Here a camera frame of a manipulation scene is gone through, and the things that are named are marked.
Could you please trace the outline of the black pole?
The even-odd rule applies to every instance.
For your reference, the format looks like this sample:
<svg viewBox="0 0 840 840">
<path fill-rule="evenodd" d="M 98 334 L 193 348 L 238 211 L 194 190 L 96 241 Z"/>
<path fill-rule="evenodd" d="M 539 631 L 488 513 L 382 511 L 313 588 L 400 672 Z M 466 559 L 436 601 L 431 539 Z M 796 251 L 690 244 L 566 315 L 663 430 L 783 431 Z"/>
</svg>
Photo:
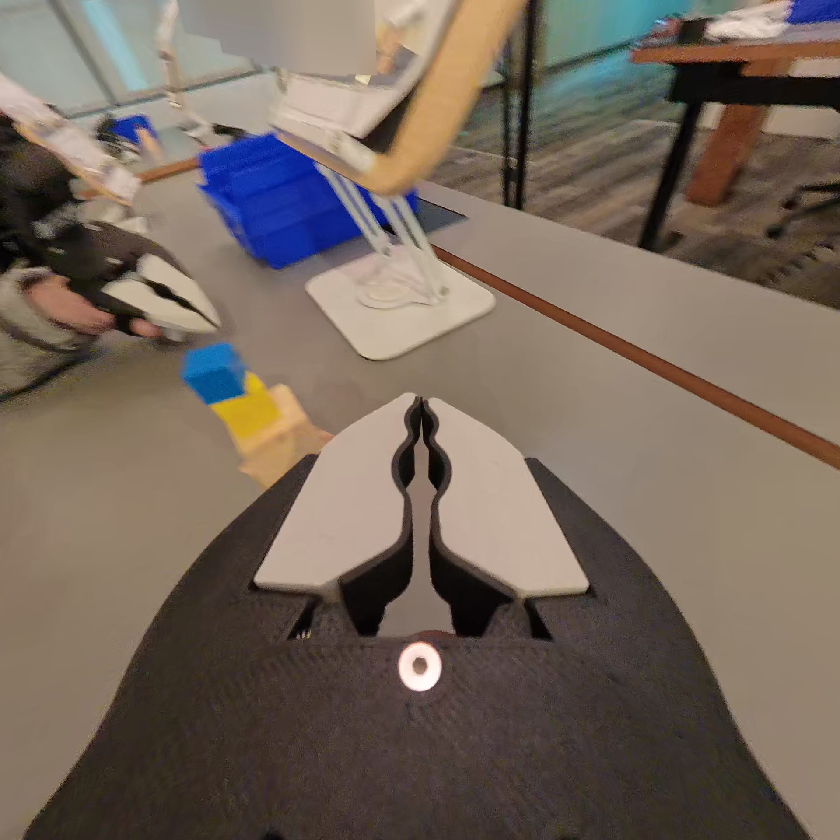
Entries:
<svg viewBox="0 0 840 840">
<path fill-rule="evenodd" d="M 544 54 L 544 2 L 528 1 L 501 54 L 501 195 L 522 211 L 531 135 L 534 88 Z"/>
</svg>

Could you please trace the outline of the natural wooden cube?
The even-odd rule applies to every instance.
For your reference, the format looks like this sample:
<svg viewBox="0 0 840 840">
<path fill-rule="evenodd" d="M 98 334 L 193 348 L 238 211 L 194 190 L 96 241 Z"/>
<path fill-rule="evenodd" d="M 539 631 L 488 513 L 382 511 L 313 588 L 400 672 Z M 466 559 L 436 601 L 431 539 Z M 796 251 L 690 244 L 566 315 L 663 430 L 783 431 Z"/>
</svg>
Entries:
<svg viewBox="0 0 840 840">
<path fill-rule="evenodd" d="M 250 442 L 238 471 L 267 490 L 302 459 L 318 455 L 334 435 L 309 421 L 294 426 L 276 425 L 266 436 Z"/>
<path fill-rule="evenodd" d="M 267 393 L 276 408 L 276 416 L 269 427 L 271 434 L 297 437 L 309 434 L 309 417 L 290 387 L 273 385 L 268 388 Z"/>
</svg>

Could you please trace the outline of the wooden table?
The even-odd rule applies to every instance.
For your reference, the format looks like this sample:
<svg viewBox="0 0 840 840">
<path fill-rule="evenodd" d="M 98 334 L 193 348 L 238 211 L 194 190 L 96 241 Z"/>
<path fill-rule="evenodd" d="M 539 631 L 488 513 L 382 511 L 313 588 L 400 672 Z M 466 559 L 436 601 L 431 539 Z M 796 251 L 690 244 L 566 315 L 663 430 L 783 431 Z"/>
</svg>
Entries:
<svg viewBox="0 0 840 840">
<path fill-rule="evenodd" d="M 647 251 L 661 249 L 660 231 L 706 105 L 719 104 L 723 110 L 688 184 L 686 200 L 714 207 L 728 197 L 771 109 L 838 111 L 838 77 L 791 74 L 796 62 L 838 58 L 838 23 L 794 26 L 788 35 L 763 43 L 649 38 L 635 48 L 634 64 L 674 69 L 667 99 L 685 107 L 637 246 Z"/>
</svg>

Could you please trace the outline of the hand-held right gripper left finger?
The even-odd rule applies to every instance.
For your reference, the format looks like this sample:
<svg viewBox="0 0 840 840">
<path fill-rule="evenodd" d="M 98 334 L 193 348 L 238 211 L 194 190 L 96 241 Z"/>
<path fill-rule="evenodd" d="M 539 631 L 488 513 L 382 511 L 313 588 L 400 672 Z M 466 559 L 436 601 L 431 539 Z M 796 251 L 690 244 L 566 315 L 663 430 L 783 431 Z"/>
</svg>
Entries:
<svg viewBox="0 0 840 840">
<path fill-rule="evenodd" d="M 406 393 L 345 428 L 316 457 L 262 564 L 256 588 L 341 605 L 374 636 L 413 574 L 421 399 Z"/>
</svg>

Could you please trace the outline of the blue wooden block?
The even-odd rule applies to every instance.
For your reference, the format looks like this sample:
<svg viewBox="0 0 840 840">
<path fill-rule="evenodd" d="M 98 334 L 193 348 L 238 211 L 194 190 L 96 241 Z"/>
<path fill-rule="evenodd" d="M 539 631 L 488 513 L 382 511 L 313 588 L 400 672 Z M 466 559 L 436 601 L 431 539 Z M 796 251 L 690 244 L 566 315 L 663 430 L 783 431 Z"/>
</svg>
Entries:
<svg viewBox="0 0 840 840">
<path fill-rule="evenodd" d="M 181 378 L 207 406 L 246 394 L 246 368 L 235 348 L 227 342 L 186 351 Z"/>
</svg>

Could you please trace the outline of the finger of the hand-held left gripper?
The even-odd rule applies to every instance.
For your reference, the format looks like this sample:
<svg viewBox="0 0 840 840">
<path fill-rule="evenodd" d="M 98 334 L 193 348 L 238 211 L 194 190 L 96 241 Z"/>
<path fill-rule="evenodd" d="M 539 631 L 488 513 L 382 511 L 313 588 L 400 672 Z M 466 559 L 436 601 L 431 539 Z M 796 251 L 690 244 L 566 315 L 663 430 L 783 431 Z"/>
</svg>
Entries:
<svg viewBox="0 0 840 840">
<path fill-rule="evenodd" d="M 191 279 L 171 286 L 149 279 L 120 279 L 101 289 L 108 305 L 152 323 L 165 332 L 214 333 L 220 316 L 205 292 Z"/>
<path fill-rule="evenodd" d="M 135 305 L 160 325 L 220 325 L 215 306 L 193 278 L 157 255 L 147 254 L 136 265 L 142 289 Z"/>
</svg>

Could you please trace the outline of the yellow wooden block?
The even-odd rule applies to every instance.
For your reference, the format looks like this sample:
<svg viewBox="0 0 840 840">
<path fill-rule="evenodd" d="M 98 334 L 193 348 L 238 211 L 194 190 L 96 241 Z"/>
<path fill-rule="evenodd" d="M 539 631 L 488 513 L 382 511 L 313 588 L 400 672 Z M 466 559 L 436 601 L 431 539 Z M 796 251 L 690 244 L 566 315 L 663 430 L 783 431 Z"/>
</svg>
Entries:
<svg viewBox="0 0 840 840">
<path fill-rule="evenodd" d="M 244 388 L 243 395 L 209 404 L 237 443 L 263 434 L 281 417 L 270 390 L 255 373 L 245 373 Z"/>
</svg>

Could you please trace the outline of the person's left hand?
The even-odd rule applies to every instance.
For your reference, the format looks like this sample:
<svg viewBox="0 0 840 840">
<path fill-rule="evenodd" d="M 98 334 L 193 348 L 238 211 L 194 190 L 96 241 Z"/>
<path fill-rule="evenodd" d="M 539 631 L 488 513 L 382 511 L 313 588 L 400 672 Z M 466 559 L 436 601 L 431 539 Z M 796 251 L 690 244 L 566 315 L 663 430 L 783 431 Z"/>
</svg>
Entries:
<svg viewBox="0 0 840 840">
<path fill-rule="evenodd" d="M 76 333 L 99 337 L 116 331 L 113 315 L 97 309 L 68 288 L 68 279 L 50 274 L 26 290 L 28 302 L 48 321 Z"/>
</svg>

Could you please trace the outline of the white cloth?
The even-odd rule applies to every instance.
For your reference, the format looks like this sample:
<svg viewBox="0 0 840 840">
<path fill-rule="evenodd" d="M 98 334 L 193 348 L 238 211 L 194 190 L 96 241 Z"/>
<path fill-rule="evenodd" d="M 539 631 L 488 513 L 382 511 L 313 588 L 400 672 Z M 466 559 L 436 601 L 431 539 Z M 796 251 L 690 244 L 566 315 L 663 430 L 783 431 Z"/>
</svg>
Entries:
<svg viewBox="0 0 840 840">
<path fill-rule="evenodd" d="M 792 6 L 792 1 L 775 1 L 733 9 L 707 24 L 704 39 L 755 42 L 777 39 L 789 27 Z"/>
</svg>

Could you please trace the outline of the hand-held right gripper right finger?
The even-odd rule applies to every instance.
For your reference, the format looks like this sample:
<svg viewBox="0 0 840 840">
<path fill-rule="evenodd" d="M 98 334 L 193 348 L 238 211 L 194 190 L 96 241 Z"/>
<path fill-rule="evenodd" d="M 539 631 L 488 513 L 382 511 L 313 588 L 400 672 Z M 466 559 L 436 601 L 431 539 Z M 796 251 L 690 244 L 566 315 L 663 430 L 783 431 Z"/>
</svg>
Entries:
<svg viewBox="0 0 840 840">
<path fill-rule="evenodd" d="M 492 428 L 423 402 L 433 587 L 457 636 L 482 636 L 501 608 L 586 594 L 591 584 L 529 464 Z"/>
</svg>

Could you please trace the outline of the person's left forearm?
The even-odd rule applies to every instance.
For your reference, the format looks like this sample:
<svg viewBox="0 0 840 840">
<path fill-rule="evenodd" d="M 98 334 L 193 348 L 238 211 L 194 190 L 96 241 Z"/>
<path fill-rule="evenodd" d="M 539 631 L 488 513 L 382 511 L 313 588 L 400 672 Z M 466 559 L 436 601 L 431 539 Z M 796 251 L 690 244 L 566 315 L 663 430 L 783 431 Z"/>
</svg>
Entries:
<svg viewBox="0 0 840 840">
<path fill-rule="evenodd" d="M 96 339 L 47 319 L 29 299 L 45 267 L 10 268 L 1 278 L 1 398 L 25 392 L 84 359 Z"/>
</svg>

